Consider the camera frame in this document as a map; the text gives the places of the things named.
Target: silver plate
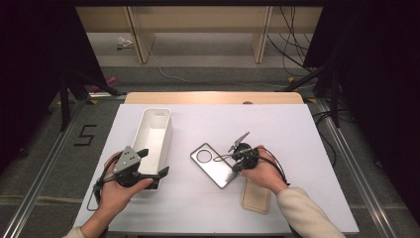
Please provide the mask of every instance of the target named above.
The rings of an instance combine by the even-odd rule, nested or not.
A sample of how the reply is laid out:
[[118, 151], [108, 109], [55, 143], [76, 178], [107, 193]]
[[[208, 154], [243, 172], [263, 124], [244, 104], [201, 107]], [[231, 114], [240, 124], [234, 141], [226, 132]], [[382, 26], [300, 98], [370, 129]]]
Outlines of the silver plate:
[[209, 144], [204, 143], [191, 153], [191, 159], [210, 177], [216, 184], [223, 188], [231, 182], [238, 173], [225, 161], [213, 161], [219, 154]]

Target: white sleeve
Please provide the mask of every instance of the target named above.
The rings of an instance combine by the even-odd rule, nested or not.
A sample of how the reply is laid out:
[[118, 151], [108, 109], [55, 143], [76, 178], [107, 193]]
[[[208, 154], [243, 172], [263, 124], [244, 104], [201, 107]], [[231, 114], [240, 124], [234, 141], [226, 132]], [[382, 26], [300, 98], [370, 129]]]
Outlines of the white sleeve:
[[85, 238], [81, 233], [80, 227], [73, 227], [63, 238]]
[[302, 188], [281, 191], [277, 204], [289, 225], [302, 237], [345, 237]]

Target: gray floor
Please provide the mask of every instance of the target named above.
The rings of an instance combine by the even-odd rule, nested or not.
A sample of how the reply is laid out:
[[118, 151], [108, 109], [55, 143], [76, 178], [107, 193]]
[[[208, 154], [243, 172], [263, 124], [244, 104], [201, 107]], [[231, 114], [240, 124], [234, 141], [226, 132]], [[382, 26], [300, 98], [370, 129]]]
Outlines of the gray floor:
[[[254, 63], [251, 42], [246, 34], [158, 34], [153, 55], [146, 64], [138, 64], [133, 50], [116, 50], [120, 36], [130, 39], [129, 34], [89, 35], [104, 74], [106, 77], [117, 76], [120, 84], [115, 87], [122, 91], [274, 91], [286, 86], [291, 77], [283, 67], [283, 58], [270, 43], [266, 45], [263, 63]], [[308, 44], [305, 38], [299, 37], [302, 45]], [[281, 48], [284, 47], [278, 36], [271, 38]], [[289, 47], [287, 52], [299, 60], [294, 48]], [[306, 73], [289, 60], [284, 65], [292, 73]], [[298, 92], [305, 98], [310, 97], [312, 83]], [[51, 105], [52, 114], [46, 115], [28, 143], [29, 156], [17, 158], [0, 178], [0, 233], [4, 232], [22, 198], [30, 190], [58, 136], [60, 110], [57, 101]], [[60, 237], [71, 228], [84, 193], [91, 185], [89, 183], [115, 113], [123, 102], [114, 98], [81, 106], [79, 114], [73, 117], [75, 121], [20, 237]], [[319, 112], [317, 103], [307, 105], [313, 114]], [[386, 212], [396, 237], [420, 237], [418, 224], [386, 174], [373, 163], [374, 154], [357, 123], [352, 121], [349, 113], [343, 113], [340, 118], [341, 130]], [[88, 141], [79, 138], [84, 125], [95, 125], [85, 130], [85, 134], [94, 135], [94, 138], [90, 146], [75, 146]], [[325, 123], [321, 123], [320, 132], [328, 141], [334, 142]], [[343, 156], [333, 145], [338, 153], [334, 170], [361, 230], [359, 234], [347, 237], [380, 237]], [[327, 144], [325, 148], [332, 159], [333, 151]], [[109, 237], [124, 235], [110, 234]]]

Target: white box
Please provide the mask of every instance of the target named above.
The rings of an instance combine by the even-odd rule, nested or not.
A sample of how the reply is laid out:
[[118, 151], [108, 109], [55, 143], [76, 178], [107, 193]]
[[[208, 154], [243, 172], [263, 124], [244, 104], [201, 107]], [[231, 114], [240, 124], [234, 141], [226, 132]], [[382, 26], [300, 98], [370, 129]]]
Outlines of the white box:
[[133, 143], [135, 151], [149, 149], [149, 154], [142, 158], [139, 167], [141, 174], [157, 175], [165, 167], [171, 135], [170, 110], [148, 108], [143, 112]]

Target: white table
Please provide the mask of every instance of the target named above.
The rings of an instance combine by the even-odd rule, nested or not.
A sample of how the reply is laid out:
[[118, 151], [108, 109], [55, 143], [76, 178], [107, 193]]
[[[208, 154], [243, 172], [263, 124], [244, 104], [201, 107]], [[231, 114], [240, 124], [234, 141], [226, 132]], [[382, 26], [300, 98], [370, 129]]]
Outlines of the white table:
[[[274, 196], [268, 214], [240, 205], [245, 179], [235, 178], [220, 189], [190, 159], [190, 153], [209, 143], [225, 154], [246, 131], [244, 142], [265, 145], [280, 160], [291, 186], [305, 189], [344, 233], [359, 232], [314, 122], [306, 105], [146, 105], [124, 104], [116, 115], [98, 167], [115, 152], [132, 145], [146, 108], [168, 108], [172, 138], [168, 151], [169, 174], [158, 191], [141, 191], [111, 223], [109, 230], [136, 234], [268, 235], [290, 233]], [[86, 192], [74, 226], [83, 224], [91, 187]]]

